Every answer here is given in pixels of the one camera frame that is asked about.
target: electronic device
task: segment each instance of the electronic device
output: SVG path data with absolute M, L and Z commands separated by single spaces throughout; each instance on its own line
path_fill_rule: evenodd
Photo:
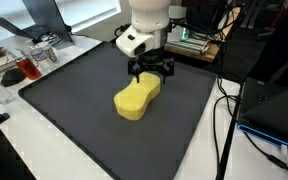
M 36 43 L 42 42 L 40 35 L 47 31 L 46 29 L 39 27 L 37 25 L 33 25 L 22 30 L 1 17 L 0 17 L 0 26 L 2 26 L 3 28 L 5 28 L 6 30 L 10 31 L 15 35 L 33 39 Z
M 248 79 L 242 96 L 238 129 L 288 147 L 288 88 Z
M 22 0 L 34 22 L 48 31 L 73 42 L 54 0 Z

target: yellow foam object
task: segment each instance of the yellow foam object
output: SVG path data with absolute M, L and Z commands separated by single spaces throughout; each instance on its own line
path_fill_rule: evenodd
M 128 120 L 139 120 L 144 115 L 148 103 L 159 93 L 161 80 L 158 76 L 143 72 L 114 97 L 114 103 L 119 115 Z

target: desk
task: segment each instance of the desk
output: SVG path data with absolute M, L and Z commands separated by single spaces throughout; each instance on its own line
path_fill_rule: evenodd
M 231 23 L 233 20 L 235 20 L 238 17 L 239 13 L 240 13 L 240 8 L 234 8 L 232 11 L 232 14 L 229 17 L 228 24 Z M 223 29 L 223 33 L 225 34 L 225 36 L 229 35 L 229 33 L 232 30 L 232 27 L 233 27 L 233 24 Z M 180 54 L 183 56 L 191 57 L 194 59 L 199 59 L 202 61 L 210 62 L 210 63 L 214 62 L 215 58 L 218 56 L 220 52 L 220 48 L 215 44 L 210 47 L 210 49 L 206 52 L 205 55 L 201 55 L 198 52 L 193 53 L 193 52 L 185 51 L 182 49 L 174 48 L 174 47 L 168 46 L 167 44 L 165 45 L 165 50 L 172 52 L 172 53 Z
M 26 39 L 8 39 L 6 42 L 14 43 L 13 45 L 10 43 L 12 46 L 22 45 L 17 40 L 25 42 Z M 74 37 L 74 41 L 75 45 L 55 51 L 61 65 L 100 43 L 84 37 Z M 9 120 L 0 124 L 0 129 L 36 179 L 111 179 L 59 129 L 18 97 L 17 91 L 31 82 L 26 79 L 8 88 L 14 93 L 16 99 L 7 105 L 0 105 L 0 112 L 11 115 Z M 232 95 L 236 95 L 240 89 L 238 84 L 226 80 L 223 81 L 223 87 L 228 94 Z M 222 94 L 215 85 L 175 179 L 213 180 L 215 178 L 216 155 L 211 119 L 213 105 L 220 96 Z M 231 120 L 225 104 L 225 101 L 221 101 L 216 111 L 220 152 L 223 150 Z
M 264 152 L 283 160 L 279 148 L 258 138 L 250 137 Z M 235 129 L 225 179 L 288 180 L 288 172 L 268 161 L 241 131 Z

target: laptop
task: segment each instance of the laptop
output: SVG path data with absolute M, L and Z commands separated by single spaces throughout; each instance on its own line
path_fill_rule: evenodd
M 238 129 L 288 147 L 288 88 L 247 79 L 242 96 Z
M 5 28 L 6 30 L 10 31 L 15 35 L 30 38 L 36 42 L 42 42 L 40 35 L 45 32 L 48 32 L 45 28 L 38 26 L 36 24 L 21 30 L 14 24 L 10 23 L 9 21 L 1 17 L 0 17 L 0 26 L 2 26 L 3 28 Z

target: black cable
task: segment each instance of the black cable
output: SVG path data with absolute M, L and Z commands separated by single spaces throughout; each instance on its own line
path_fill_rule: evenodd
M 186 18 L 178 18 L 178 19 L 170 18 L 170 21 L 185 22 Z
M 193 39 L 197 39 L 197 40 L 207 40 L 208 39 L 208 35 L 202 36 L 202 35 L 197 34 L 195 32 L 192 32 L 191 35 L 192 35 Z
M 57 41 L 56 43 L 52 44 L 52 46 L 55 46 L 56 44 L 60 43 L 63 40 L 63 38 L 61 38 L 59 41 Z
M 221 50 L 221 54 L 219 56 L 219 59 L 218 59 L 218 68 L 219 69 L 218 71 L 223 71 L 223 68 L 224 68 L 224 53 L 223 53 L 223 50 Z
M 261 152 L 264 156 L 269 156 L 269 154 L 267 154 L 266 152 L 264 152 L 262 149 L 260 149 L 255 143 L 254 141 L 250 138 L 250 136 L 248 136 L 247 133 L 244 133 L 244 135 L 247 137 L 247 139 L 251 142 L 251 144 L 259 151 Z
M 242 13 L 240 13 L 240 15 L 244 14 L 250 8 L 250 5 L 252 4 L 252 2 L 253 2 L 253 0 L 249 0 L 247 8 Z M 232 22 L 224 25 L 222 28 L 217 29 L 217 30 L 213 30 L 213 31 L 204 31 L 204 30 L 202 30 L 200 28 L 196 28 L 196 27 L 194 27 L 192 25 L 185 24 L 185 23 L 179 23 L 179 22 L 170 22 L 170 24 L 179 25 L 181 27 L 185 27 L 185 28 L 187 28 L 189 30 L 192 30 L 192 31 L 195 31 L 195 32 L 201 32 L 203 34 L 217 34 L 217 33 L 221 32 L 221 31 L 223 31 L 225 28 L 229 27 L 230 25 L 234 24 L 237 21 L 237 19 L 238 19 L 238 17 L 236 19 L 233 19 Z
M 229 19 L 230 19 L 230 7 L 229 7 L 229 4 L 228 4 L 228 1 L 227 0 L 225 0 L 225 16 L 226 16 L 226 18 L 225 18 L 225 22 L 224 22 L 224 27 L 225 26 L 227 26 L 227 23 L 228 23 L 228 21 L 229 21 Z
M 48 36 L 50 33 L 51 33 L 51 32 L 49 32 L 49 31 L 39 31 L 39 32 L 37 33 L 37 34 L 38 34 L 37 39 L 42 39 L 43 36 Z
M 224 88 L 222 87 L 222 78 L 221 77 L 218 77 L 217 78 L 217 86 L 219 88 L 219 90 L 224 94 L 224 96 L 226 97 L 226 103 L 227 103 L 227 106 L 228 106 L 228 112 L 230 113 L 231 116 L 233 116 L 233 112 L 231 111 L 231 106 L 230 106 L 230 102 L 229 102 L 229 99 L 232 99 L 234 100 L 233 98 L 229 97 L 226 93 L 226 91 L 224 90 Z
M 220 33 L 219 33 L 219 36 L 220 36 L 220 39 L 221 39 L 221 40 L 224 39 L 224 37 L 223 37 L 222 35 L 223 35 L 223 33 L 220 32 Z
M 262 149 L 260 149 L 255 143 L 254 141 L 249 137 L 249 135 L 247 133 L 244 132 L 244 135 L 246 136 L 246 138 L 250 141 L 250 143 L 260 152 L 262 153 L 269 161 L 271 161 L 273 164 L 275 164 L 276 166 L 280 167 L 281 169 L 285 169 L 286 171 L 288 171 L 288 166 L 286 163 L 284 163 L 283 161 L 281 161 L 280 159 L 278 159 L 277 157 L 270 155 L 266 152 L 264 152 Z
M 53 37 L 52 39 L 49 39 L 48 41 L 46 41 L 46 42 L 49 42 L 49 43 L 53 43 L 54 42 L 54 40 L 56 40 L 56 39 L 59 39 L 58 37 Z
M 117 34 L 117 31 L 119 31 L 119 30 L 121 30 L 121 27 L 119 27 L 119 28 L 116 28 L 115 29 L 115 31 L 114 31 L 114 35 L 116 36 L 116 37 L 118 37 L 119 35 Z
M 77 34 L 77 33 L 70 33 L 73 36 L 82 36 L 82 37 L 87 37 L 90 38 L 89 36 L 83 35 L 83 34 Z
M 218 102 L 224 98 L 230 98 L 232 100 L 234 100 L 235 102 L 238 101 L 237 96 L 231 96 L 231 95 L 224 95 L 222 97 L 220 97 L 219 99 L 217 99 L 217 101 L 214 104 L 213 107 L 213 137 L 214 137 L 214 142 L 215 142 L 215 150 L 216 150 L 216 161 L 217 161 L 217 172 L 220 169 L 219 165 L 220 165 L 220 154 L 219 154 L 219 148 L 218 148 L 218 144 L 217 144 L 217 135 L 216 135 L 216 106 L 218 104 Z
M 227 73 L 227 72 L 223 72 L 223 71 L 219 71 L 219 72 L 215 72 L 216 74 L 218 74 L 219 77 L 223 77 L 223 75 L 230 75 L 230 76 L 233 76 L 233 77 L 236 77 L 237 81 L 240 85 L 242 85 L 243 83 L 243 79 L 238 76 L 237 74 L 234 74 L 234 73 Z
M 53 36 L 53 32 L 51 32 L 51 34 L 48 36 L 48 38 L 45 41 L 48 41 L 52 36 Z
M 233 21 L 235 21 L 235 16 L 234 16 L 234 9 L 232 9 L 232 17 L 233 17 Z

